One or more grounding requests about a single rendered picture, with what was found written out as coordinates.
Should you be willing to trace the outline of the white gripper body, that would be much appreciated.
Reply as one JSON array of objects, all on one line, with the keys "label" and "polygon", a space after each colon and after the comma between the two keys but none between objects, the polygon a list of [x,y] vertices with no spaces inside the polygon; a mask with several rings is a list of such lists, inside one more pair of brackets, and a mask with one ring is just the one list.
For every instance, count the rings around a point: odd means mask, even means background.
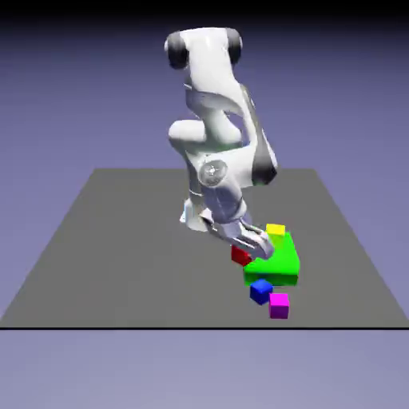
[{"label": "white gripper body", "polygon": [[274,247],[268,234],[245,221],[233,221],[221,224],[222,236],[231,244],[246,251],[251,258],[268,260],[274,253]]}]

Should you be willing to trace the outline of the small red cube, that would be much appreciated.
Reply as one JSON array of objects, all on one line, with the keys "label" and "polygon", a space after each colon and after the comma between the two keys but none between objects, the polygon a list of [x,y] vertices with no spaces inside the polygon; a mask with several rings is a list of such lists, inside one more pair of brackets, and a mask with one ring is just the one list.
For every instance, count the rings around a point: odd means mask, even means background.
[{"label": "small red cube", "polygon": [[235,245],[231,246],[231,260],[242,267],[252,262],[250,254]]}]

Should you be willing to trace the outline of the small blue cube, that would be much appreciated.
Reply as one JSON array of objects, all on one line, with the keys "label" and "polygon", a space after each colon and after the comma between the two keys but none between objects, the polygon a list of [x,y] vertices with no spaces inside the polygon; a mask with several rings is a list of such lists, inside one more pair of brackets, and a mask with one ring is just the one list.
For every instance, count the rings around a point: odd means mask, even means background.
[{"label": "small blue cube", "polygon": [[264,279],[259,279],[250,284],[249,296],[257,304],[263,305],[269,301],[272,291],[273,286],[271,283]]}]

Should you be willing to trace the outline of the small magenta cube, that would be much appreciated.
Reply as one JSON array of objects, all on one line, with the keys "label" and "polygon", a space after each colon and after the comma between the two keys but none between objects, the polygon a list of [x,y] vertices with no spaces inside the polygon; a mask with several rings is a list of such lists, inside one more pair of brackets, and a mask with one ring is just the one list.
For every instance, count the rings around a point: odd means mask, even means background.
[{"label": "small magenta cube", "polygon": [[287,293],[270,293],[269,316],[274,320],[286,320],[289,316],[290,301]]}]

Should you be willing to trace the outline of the large green box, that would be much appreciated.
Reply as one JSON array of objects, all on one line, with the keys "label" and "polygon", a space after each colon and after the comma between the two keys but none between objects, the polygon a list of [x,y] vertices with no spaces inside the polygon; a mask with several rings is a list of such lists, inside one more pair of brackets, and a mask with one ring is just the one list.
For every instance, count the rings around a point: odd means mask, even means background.
[{"label": "large green box", "polygon": [[300,258],[292,234],[271,236],[276,239],[275,250],[268,260],[256,258],[243,267],[244,284],[266,280],[272,286],[296,286],[299,279]]}]

